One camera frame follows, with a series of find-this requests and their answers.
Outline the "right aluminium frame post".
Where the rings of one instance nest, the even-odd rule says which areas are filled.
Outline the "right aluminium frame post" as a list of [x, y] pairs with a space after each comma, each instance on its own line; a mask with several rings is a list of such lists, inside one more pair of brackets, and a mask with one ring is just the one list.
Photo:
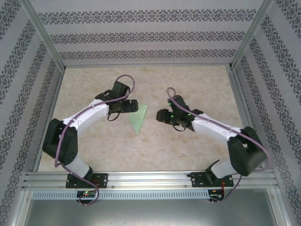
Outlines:
[[243, 57], [249, 43], [251, 42], [252, 38], [256, 34], [258, 28], [260, 27], [261, 22], [263, 21], [265, 15], [267, 14], [268, 10], [270, 9], [274, 0], [263, 0], [262, 4], [260, 5], [258, 11], [256, 12], [251, 25], [249, 26], [244, 38], [242, 39], [241, 44], [239, 45], [231, 63], [230, 68], [233, 71], [237, 68], [240, 59]]

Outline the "rear aluminium table edge rail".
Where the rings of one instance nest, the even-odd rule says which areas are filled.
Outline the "rear aluminium table edge rail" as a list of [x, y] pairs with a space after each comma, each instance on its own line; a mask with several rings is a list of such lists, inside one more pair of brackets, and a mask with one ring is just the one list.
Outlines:
[[186, 66], [225, 66], [231, 68], [231, 64], [222, 63], [167, 63], [167, 64], [100, 64], [100, 65], [67, 65], [65, 68], [113, 68], [113, 67], [186, 67]]

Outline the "light green cloth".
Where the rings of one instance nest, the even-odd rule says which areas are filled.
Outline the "light green cloth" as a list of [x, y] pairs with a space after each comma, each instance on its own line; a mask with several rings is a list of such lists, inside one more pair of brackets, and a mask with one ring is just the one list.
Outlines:
[[148, 109], [147, 105], [139, 104], [137, 112], [129, 113], [128, 118], [136, 135], [138, 135], [139, 130], [143, 124], [147, 109]]

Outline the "left aluminium table edge rail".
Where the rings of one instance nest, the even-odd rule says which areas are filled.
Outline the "left aluminium table edge rail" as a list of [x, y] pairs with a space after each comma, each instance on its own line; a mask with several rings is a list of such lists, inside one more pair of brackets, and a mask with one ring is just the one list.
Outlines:
[[65, 71], [66, 71], [66, 69], [64, 69], [60, 73], [60, 76], [58, 78], [58, 81], [57, 81], [57, 84], [56, 84], [56, 87], [55, 87], [55, 92], [52, 96], [52, 101], [51, 101], [51, 105], [50, 105], [50, 108], [49, 108], [49, 111], [48, 111], [47, 120], [45, 122], [45, 127], [44, 127], [44, 130], [43, 130], [43, 134], [42, 134], [42, 137], [41, 137], [41, 140], [40, 140], [40, 143], [39, 143], [39, 149], [37, 151], [37, 154], [35, 155], [34, 162], [33, 162], [33, 165], [32, 165], [32, 172], [37, 172], [38, 169], [39, 169], [40, 160], [41, 160], [42, 153], [43, 153], [42, 145], [43, 145], [46, 133], [47, 133], [49, 123], [50, 123], [50, 121], [53, 117], [54, 111], [55, 111], [55, 105], [57, 103], [57, 99], [58, 99], [58, 96], [59, 96], [59, 92], [60, 92], [60, 88], [61, 88], [61, 85], [62, 85], [62, 82], [63, 82], [63, 77], [64, 77], [64, 74], [65, 74]]

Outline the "right aluminium table edge rail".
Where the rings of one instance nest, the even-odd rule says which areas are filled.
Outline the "right aluminium table edge rail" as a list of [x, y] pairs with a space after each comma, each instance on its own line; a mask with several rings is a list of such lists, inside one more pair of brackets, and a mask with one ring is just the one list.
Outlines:
[[230, 85], [233, 91], [234, 99], [238, 108], [239, 116], [243, 127], [250, 126], [253, 127], [253, 122], [251, 120], [250, 113], [247, 108], [247, 104], [238, 81], [236, 72], [231, 68], [231, 65], [226, 65], [226, 71], [230, 81]]

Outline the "small circuit board with pins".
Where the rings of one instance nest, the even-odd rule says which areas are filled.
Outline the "small circuit board with pins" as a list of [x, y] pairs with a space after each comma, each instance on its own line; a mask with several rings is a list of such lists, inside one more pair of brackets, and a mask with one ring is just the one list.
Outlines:
[[222, 200], [224, 198], [224, 190], [209, 190], [209, 196], [211, 198], [217, 199], [217, 200]]

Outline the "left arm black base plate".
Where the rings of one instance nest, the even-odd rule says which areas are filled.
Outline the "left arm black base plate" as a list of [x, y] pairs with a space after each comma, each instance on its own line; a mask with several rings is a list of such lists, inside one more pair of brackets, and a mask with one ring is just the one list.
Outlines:
[[[107, 181], [108, 181], [108, 174], [92, 173], [90, 175], [86, 175], [84, 179], [90, 181], [98, 188], [106, 188]], [[75, 177], [72, 174], [68, 174], [65, 186], [66, 188], [94, 188], [91, 184], [82, 181], [81, 179]]]

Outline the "grey sheet metal tray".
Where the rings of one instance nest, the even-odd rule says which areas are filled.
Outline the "grey sheet metal tray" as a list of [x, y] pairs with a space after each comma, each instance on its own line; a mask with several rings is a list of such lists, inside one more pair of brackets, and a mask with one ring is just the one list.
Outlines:
[[238, 189], [227, 200], [75, 200], [20, 198], [11, 226], [296, 226], [277, 189]]

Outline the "aluminium frame post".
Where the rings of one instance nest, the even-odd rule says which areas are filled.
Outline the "aluminium frame post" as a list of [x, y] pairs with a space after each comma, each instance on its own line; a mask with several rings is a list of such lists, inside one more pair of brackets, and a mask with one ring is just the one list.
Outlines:
[[35, 10], [31, 0], [19, 0], [22, 8], [26, 12], [28, 18], [30, 19], [31, 23], [34, 25], [39, 37], [45, 44], [47, 50], [49, 51], [52, 59], [54, 60], [55, 64], [58, 66], [61, 72], [65, 71], [65, 64], [57, 51], [50, 35], [48, 34], [39, 14]]
[[252, 38], [256, 34], [258, 28], [260, 27], [261, 22], [263, 21], [265, 15], [267, 14], [268, 10], [270, 9], [274, 0], [263, 0], [262, 4], [260, 5], [258, 11], [256, 12], [251, 25], [249, 26], [244, 38], [242, 39], [241, 44], [239, 45], [231, 63], [230, 68], [233, 71], [237, 68], [240, 59], [243, 57], [249, 43], [251, 42]]

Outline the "aluminium mounting rail beam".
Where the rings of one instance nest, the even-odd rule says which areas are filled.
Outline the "aluminium mounting rail beam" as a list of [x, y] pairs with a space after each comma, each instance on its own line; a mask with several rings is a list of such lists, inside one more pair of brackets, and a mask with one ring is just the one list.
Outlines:
[[[107, 190], [179, 190], [193, 189], [188, 171], [108, 172]], [[28, 172], [22, 190], [65, 190], [67, 172]], [[279, 188], [274, 171], [255, 172], [243, 177], [237, 187]]]

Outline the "aluminium table edge rail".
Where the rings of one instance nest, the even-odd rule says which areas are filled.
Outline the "aluminium table edge rail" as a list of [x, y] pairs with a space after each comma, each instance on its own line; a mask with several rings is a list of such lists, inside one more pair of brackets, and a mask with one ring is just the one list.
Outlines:
[[186, 67], [186, 66], [225, 66], [231, 68], [231, 64], [222, 63], [167, 63], [167, 64], [100, 64], [100, 65], [67, 65], [65, 68], [113, 68], [113, 67]]
[[54, 111], [55, 111], [55, 105], [57, 103], [57, 99], [58, 99], [58, 96], [59, 96], [59, 92], [60, 92], [60, 88], [61, 88], [61, 85], [62, 85], [62, 82], [63, 82], [63, 77], [64, 77], [64, 74], [65, 74], [65, 71], [66, 71], [66, 69], [64, 69], [60, 73], [60, 76], [58, 78], [58, 81], [57, 81], [57, 84], [56, 84], [56, 87], [55, 87], [55, 92], [52, 96], [52, 101], [51, 101], [51, 105], [50, 105], [50, 108], [49, 108], [49, 111], [48, 111], [47, 120], [45, 122], [45, 127], [44, 127], [44, 130], [43, 130], [43, 134], [42, 134], [42, 137], [41, 137], [41, 140], [40, 140], [40, 143], [39, 143], [39, 149], [37, 151], [37, 154], [35, 155], [34, 162], [33, 162], [33, 165], [32, 165], [32, 172], [37, 172], [38, 169], [39, 169], [40, 160], [41, 160], [42, 153], [43, 153], [42, 145], [43, 145], [46, 133], [47, 133], [49, 123], [50, 123], [50, 121], [53, 117]]
[[247, 104], [238, 81], [236, 72], [231, 68], [231, 65], [226, 65], [226, 71], [230, 81], [230, 85], [233, 91], [234, 99], [238, 108], [239, 116], [243, 127], [250, 126], [253, 127], [253, 122], [251, 120], [250, 113], [247, 108]]

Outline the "left aluminium frame post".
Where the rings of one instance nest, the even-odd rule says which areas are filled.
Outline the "left aluminium frame post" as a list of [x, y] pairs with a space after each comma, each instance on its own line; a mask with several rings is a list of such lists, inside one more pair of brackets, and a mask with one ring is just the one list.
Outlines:
[[48, 34], [39, 14], [35, 10], [31, 0], [19, 0], [22, 8], [26, 12], [28, 18], [30, 19], [31, 23], [34, 25], [39, 37], [45, 44], [47, 50], [49, 51], [52, 59], [54, 60], [55, 64], [58, 66], [61, 72], [65, 71], [65, 64], [57, 51], [50, 35]]

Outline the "circuit board with green light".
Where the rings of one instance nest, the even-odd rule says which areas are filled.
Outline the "circuit board with green light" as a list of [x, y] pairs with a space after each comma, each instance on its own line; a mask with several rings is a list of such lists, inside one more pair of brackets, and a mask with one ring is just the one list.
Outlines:
[[77, 191], [77, 198], [93, 199], [96, 197], [95, 191]]

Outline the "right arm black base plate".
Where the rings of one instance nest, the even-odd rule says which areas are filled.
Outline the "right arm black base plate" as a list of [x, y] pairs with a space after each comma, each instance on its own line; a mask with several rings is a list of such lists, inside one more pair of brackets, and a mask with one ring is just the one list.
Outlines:
[[234, 182], [230, 180], [232, 175], [217, 178], [211, 172], [192, 172], [187, 175], [191, 178], [192, 187], [233, 187]]

